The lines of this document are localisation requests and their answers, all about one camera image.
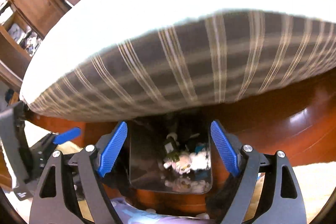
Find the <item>white crumpled tissue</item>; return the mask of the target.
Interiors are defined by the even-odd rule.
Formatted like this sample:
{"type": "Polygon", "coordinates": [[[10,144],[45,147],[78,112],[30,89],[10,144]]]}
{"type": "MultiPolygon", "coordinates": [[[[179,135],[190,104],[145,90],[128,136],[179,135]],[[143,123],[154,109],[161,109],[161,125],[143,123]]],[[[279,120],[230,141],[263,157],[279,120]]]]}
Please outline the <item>white crumpled tissue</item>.
{"type": "Polygon", "coordinates": [[[177,174],[188,174],[191,171],[209,170],[211,168],[211,153],[203,149],[198,153],[181,152],[174,159],[167,159],[163,163],[164,169],[172,168],[177,174]]]}

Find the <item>black trash bin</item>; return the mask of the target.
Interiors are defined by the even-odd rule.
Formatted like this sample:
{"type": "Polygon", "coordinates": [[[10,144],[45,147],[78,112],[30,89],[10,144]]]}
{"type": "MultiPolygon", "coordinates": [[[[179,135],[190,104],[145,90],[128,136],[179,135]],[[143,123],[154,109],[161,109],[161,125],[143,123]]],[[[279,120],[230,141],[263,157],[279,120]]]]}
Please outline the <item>black trash bin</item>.
{"type": "Polygon", "coordinates": [[[129,182],[136,189],[205,194],[213,186],[209,124],[153,117],[129,126],[129,182]]]}

